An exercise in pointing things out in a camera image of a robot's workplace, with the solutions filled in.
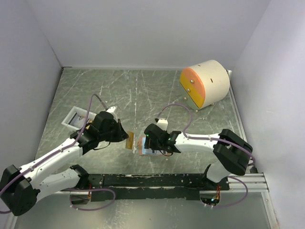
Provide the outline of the gold credit card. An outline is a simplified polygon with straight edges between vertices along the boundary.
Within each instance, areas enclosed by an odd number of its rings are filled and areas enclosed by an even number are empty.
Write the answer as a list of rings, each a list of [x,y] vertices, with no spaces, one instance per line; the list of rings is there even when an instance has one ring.
[[[129,150],[133,150],[133,145],[134,145],[134,132],[127,131],[127,139],[125,142],[125,148]]]

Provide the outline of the brown leather card holder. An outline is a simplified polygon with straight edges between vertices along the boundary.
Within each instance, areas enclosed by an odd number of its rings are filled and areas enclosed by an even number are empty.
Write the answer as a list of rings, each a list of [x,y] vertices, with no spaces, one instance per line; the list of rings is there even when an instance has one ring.
[[[141,156],[168,156],[169,154],[164,150],[152,150],[145,148],[146,137],[141,137],[137,143],[137,149]]]

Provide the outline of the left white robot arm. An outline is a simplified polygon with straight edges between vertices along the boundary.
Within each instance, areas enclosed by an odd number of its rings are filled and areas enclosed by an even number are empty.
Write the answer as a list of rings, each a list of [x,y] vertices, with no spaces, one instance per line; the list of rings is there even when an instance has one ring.
[[[86,189],[89,174],[80,165],[71,166],[58,174],[55,171],[96,149],[101,142],[117,143],[128,137],[115,107],[110,107],[99,112],[84,130],[73,132],[44,156],[20,167],[7,167],[0,179],[0,198],[8,207],[6,213],[21,216],[39,200],[53,193],[70,188]]]

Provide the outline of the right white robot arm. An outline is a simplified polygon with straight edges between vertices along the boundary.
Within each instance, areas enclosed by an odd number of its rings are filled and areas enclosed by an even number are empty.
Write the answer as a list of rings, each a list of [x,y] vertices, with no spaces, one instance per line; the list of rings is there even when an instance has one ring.
[[[157,124],[150,124],[144,131],[143,155],[160,154],[171,156],[174,153],[212,153],[217,161],[207,167],[202,184],[206,189],[214,189],[218,183],[230,174],[246,174],[252,159],[253,148],[241,137],[229,129],[218,134],[196,135],[181,131],[167,132]]]

